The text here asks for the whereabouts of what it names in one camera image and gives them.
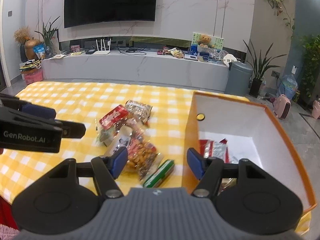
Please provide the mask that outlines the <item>glazed nuts snack bag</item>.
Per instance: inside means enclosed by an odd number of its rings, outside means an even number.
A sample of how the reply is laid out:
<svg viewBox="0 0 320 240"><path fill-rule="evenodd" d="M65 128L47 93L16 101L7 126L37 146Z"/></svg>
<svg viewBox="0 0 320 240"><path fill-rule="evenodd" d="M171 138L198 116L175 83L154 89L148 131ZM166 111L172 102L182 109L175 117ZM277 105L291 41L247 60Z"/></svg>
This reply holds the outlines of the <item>glazed nuts snack bag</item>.
<svg viewBox="0 0 320 240"><path fill-rule="evenodd" d="M132 139L128 148L128 161L125 166L127 172L136 172L139 181L146 181L149 176L156 172L163 154L148 141Z"/></svg>

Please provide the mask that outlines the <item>green sausage snack pack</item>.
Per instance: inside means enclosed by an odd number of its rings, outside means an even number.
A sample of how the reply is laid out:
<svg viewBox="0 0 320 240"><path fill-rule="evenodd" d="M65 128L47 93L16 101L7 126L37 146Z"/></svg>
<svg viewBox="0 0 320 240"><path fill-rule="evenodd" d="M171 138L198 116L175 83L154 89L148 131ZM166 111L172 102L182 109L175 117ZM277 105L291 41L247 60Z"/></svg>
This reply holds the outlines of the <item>green sausage snack pack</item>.
<svg viewBox="0 0 320 240"><path fill-rule="evenodd" d="M166 160L157 170L143 183L144 188L159 187L170 176L175 168L174 160Z"/></svg>

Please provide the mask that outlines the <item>red silver packet in box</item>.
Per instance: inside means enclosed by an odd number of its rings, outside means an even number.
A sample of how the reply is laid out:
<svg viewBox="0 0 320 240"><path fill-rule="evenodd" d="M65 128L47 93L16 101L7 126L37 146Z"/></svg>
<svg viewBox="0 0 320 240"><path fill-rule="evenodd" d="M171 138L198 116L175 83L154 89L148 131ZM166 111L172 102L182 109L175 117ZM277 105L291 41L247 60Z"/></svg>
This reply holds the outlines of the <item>red silver packet in box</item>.
<svg viewBox="0 0 320 240"><path fill-rule="evenodd" d="M204 158L219 158L225 163L229 163L229 153L227 140L222 139L221 141L215 140L199 140L200 143L200 155Z"/></svg>

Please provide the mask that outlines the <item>yellow white checkered tablecloth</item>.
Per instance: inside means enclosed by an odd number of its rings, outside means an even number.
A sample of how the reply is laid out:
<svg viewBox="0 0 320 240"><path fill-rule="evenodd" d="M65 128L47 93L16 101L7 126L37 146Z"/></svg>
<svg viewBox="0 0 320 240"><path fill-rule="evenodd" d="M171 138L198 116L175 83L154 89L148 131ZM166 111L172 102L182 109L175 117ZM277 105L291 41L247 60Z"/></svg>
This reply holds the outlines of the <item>yellow white checkered tablecloth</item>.
<svg viewBox="0 0 320 240"><path fill-rule="evenodd" d="M56 154L5 150L1 155L1 197L11 203L30 184L68 158L79 163L103 155L106 146L99 141L99 120L118 105L134 100L152 106L144 128L144 138L174 160L172 174L163 187L185 187L191 192L196 178L187 165L184 149L185 127L191 100L196 90L122 85L115 83L36 82L19 92L20 99L55 109L59 120L83 123L86 133L81 139L64 138ZM304 212L297 228L302 235L310 229L311 211Z"/></svg>

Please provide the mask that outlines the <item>clear bag white candies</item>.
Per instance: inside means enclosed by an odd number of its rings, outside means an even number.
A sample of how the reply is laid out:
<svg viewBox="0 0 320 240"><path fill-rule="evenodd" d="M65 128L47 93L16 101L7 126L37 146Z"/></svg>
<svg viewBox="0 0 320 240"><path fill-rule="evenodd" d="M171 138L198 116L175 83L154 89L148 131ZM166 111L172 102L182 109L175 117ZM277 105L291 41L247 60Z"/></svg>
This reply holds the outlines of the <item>clear bag white candies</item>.
<svg viewBox="0 0 320 240"><path fill-rule="evenodd" d="M132 128L129 126L122 126L118 134L114 137L111 144L107 146L105 157L114 155L121 147L127 147L130 144L132 135Z"/></svg>

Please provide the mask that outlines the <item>pink storage basket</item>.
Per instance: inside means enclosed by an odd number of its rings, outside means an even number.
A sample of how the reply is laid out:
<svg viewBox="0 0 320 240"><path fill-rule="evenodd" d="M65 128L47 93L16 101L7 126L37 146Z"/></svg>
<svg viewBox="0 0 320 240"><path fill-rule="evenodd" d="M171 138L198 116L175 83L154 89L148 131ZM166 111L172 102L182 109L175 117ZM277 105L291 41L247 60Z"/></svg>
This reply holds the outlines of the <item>pink storage basket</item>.
<svg viewBox="0 0 320 240"><path fill-rule="evenodd" d="M33 73L24 74L24 80L27 85L42 81L43 80L42 69L38 69L37 71L35 71Z"/></svg>

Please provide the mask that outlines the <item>red snack packet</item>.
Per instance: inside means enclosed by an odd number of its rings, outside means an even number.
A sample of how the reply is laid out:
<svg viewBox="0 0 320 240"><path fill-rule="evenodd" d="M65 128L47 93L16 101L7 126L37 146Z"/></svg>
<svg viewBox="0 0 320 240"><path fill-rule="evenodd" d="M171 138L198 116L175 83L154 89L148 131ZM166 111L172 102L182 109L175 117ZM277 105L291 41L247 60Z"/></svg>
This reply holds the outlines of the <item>red snack packet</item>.
<svg viewBox="0 0 320 240"><path fill-rule="evenodd" d="M103 129L108 130L111 128L116 122L125 118L129 112L123 105L118 105L105 116L103 116L99 120L99 124L102 126Z"/></svg>

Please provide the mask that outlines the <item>orange white cardboard box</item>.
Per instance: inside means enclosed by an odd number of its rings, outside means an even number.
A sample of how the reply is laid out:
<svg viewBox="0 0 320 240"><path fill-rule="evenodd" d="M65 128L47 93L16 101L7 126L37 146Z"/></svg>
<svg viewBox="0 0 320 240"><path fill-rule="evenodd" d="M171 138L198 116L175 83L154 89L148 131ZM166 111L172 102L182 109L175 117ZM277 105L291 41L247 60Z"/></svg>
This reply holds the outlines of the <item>orange white cardboard box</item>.
<svg viewBox="0 0 320 240"><path fill-rule="evenodd" d="M185 127L184 149L200 150L200 140L227 140L228 153L249 159L302 201L317 205L309 176L293 143L268 107L223 95L194 92Z"/></svg>

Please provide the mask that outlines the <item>bronze round vase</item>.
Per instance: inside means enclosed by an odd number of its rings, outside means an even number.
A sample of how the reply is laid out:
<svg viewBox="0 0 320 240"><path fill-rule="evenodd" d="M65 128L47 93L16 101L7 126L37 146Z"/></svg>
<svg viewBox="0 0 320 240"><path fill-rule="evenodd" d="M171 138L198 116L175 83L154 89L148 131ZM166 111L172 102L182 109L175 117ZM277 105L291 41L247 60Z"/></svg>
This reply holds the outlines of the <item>bronze round vase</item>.
<svg viewBox="0 0 320 240"><path fill-rule="evenodd" d="M24 49L25 49L25 55L26 55L27 59L29 59L29 60L32 60L32 59L37 60L38 59L33 48L39 44L41 44L41 41L38 39L34 39L34 38L29 39L25 42Z"/></svg>

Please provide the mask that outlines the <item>orange striped cracker bag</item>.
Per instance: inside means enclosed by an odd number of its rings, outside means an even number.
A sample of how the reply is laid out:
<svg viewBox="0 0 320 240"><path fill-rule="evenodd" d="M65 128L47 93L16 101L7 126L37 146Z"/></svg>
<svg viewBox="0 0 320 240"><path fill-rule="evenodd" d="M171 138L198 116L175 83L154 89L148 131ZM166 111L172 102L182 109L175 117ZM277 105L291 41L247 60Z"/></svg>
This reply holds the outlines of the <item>orange striped cracker bag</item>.
<svg viewBox="0 0 320 240"><path fill-rule="evenodd" d="M138 118L143 124L146 124L150 118L152 106L134 100L128 100L125 103L128 112Z"/></svg>

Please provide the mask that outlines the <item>potted green plant left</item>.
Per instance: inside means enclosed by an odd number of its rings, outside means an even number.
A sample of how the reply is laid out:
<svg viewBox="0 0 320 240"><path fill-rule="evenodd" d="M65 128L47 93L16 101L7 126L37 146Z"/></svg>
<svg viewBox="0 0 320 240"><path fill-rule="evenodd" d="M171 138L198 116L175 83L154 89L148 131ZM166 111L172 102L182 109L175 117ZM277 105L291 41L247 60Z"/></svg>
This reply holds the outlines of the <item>potted green plant left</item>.
<svg viewBox="0 0 320 240"><path fill-rule="evenodd" d="M55 35L55 33L58 31L58 27L55 27L54 24L56 21L60 18L58 16L55 20L52 22L50 19L48 20L47 23L42 23L42 30L41 31L36 31L36 33L40 34L43 40L43 45L44 45L44 51L46 58L49 59L53 57L53 51L52 51L52 38Z"/></svg>

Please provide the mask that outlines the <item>potted green plant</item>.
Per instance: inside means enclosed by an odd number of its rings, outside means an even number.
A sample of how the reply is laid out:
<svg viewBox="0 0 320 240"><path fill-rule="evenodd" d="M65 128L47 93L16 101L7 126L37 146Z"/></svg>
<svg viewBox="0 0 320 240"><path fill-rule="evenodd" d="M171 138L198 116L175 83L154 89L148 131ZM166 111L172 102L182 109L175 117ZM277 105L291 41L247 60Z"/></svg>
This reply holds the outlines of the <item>potted green plant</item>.
<svg viewBox="0 0 320 240"><path fill-rule="evenodd" d="M264 74L271 68L279 68L278 65L272 64L272 61L281 57L286 56L286 54L280 54L277 56L269 56L269 52L273 47L273 43L269 46L264 56L262 55L262 50L257 54L255 47L251 40L247 43L244 41L244 44L247 48L247 52L249 54L250 60L246 60L246 62L253 69L253 79L251 83L251 87L249 90L249 95L257 98L259 94L260 87L263 83Z"/></svg>
<svg viewBox="0 0 320 240"><path fill-rule="evenodd" d="M60 18L58 16L55 20L52 22L50 19L48 20L47 23L42 23L42 30L41 31L36 31L36 33L40 34L43 40L43 45L44 45L44 51L46 58L49 59L53 57L53 51L52 51L52 38L55 35L55 33L58 31L58 27L55 27L54 24L56 21Z"/></svg>

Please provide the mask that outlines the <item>white wifi router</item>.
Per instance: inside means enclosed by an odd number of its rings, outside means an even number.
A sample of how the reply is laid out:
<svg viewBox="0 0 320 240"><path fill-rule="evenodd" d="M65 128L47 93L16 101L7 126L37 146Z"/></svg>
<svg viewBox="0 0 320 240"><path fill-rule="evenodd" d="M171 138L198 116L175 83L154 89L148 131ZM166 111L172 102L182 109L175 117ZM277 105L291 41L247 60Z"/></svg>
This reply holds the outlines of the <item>white wifi router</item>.
<svg viewBox="0 0 320 240"><path fill-rule="evenodd" d="M100 43L96 40L96 50L95 55L108 55L111 52L111 39L105 40L104 38L100 39Z"/></svg>

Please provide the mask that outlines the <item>grey trash bin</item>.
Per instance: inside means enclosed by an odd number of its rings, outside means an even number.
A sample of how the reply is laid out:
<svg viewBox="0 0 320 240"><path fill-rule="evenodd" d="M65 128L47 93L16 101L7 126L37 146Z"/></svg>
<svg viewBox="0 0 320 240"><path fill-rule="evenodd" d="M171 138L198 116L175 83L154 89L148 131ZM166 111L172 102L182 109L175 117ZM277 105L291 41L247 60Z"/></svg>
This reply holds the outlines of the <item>grey trash bin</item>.
<svg viewBox="0 0 320 240"><path fill-rule="evenodd" d="M251 66L239 61L229 64L229 73L225 94L245 96L248 91L249 80L253 74Z"/></svg>

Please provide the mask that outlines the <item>grey marble TV console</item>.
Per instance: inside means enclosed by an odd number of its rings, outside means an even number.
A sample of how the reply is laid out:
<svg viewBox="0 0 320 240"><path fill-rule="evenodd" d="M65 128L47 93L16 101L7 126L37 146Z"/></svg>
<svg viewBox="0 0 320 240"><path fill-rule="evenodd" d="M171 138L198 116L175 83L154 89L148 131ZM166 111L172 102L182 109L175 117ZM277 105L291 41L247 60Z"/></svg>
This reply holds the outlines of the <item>grey marble TV console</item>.
<svg viewBox="0 0 320 240"><path fill-rule="evenodd" d="M148 51L144 55L126 55L112 51L108 55L65 56L42 61L45 79L92 79L154 83L224 92L228 67L224 64L178 59Z"/></svg>

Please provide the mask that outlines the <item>pink small heater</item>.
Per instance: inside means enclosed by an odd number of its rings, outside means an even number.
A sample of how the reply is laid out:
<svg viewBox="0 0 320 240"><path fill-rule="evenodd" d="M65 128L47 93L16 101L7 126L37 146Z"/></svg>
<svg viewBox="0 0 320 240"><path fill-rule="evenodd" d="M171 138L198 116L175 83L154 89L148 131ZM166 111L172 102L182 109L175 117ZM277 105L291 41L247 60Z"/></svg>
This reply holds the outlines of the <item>pink small heater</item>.
<svg viewBox="0 0 320 240"><path fill-rule="evenodd" d="M273 112L278 119L285 119L290 108L291 101L284 94L278 96L273 104Z"/></svg>

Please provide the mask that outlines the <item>potted green plant right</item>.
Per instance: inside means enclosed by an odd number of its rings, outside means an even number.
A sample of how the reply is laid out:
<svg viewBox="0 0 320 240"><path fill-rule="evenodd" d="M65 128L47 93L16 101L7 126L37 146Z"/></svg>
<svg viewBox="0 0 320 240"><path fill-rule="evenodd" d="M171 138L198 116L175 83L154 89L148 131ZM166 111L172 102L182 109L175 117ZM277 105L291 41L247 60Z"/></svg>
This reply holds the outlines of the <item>potted green plant right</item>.
<svg viewBox="0 0 320 240"><path fill-rule="evenodd" d="M269 46L264 56L262 55L262 50L257 54L255 47L251 40L247 43L244 41L244 44L247 48L247 52L249 54L250 60L246 60L246 62L253 69L253 79L251 83L251 87L249 90L249 95L257 98L259 94L260 87L263 83L264 74L271 68L279 68L278 65L272 64L272 61L281 57L286 56L286 54L280 54L277 56L269 56L269 52L273 47L273 43Z"/></svg>

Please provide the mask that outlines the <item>blue water jug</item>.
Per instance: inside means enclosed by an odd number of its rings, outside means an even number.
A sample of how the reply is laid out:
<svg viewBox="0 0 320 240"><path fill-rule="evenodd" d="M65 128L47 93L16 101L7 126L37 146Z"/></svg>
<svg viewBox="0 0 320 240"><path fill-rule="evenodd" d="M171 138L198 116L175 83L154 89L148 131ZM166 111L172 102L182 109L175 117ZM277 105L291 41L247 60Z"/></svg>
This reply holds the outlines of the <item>blue water jug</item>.
<svg viewBox="0 0 320 240"><path fill-rule="evenodd" d="M295 76L293 74L284 75L280 79L277 94L279 96L285 95L289 100L292 100L292 98L295 96L297 88L298 84L295 79Z"/></svg>

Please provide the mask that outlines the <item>brown teddy bear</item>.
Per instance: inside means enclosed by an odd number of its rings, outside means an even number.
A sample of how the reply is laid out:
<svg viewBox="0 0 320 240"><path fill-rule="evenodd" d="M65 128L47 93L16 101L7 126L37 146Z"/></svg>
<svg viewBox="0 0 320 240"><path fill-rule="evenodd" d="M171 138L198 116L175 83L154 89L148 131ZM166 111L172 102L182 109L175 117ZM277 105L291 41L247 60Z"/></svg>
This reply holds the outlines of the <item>brown teddy bear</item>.
<svg viewBox="0 0 320 240"><path fill-rule="evenodd" d="M197 44L201 47L210 48L212 38L209 35L201 34L199 39L197 40Z"/></svg>

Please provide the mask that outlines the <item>black wall television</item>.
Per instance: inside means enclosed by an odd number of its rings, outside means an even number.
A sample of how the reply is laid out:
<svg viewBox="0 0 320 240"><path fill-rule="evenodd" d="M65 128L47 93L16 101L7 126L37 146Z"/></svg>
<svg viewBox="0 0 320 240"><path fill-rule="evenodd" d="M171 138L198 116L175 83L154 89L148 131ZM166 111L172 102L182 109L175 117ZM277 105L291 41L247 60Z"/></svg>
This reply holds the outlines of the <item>black wall television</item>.
<svg viewBox="0 0 320 240"><path fill-rule="evenodd" d="M154 21L156 0L64 0L64 27L117 22Z"/></svg>

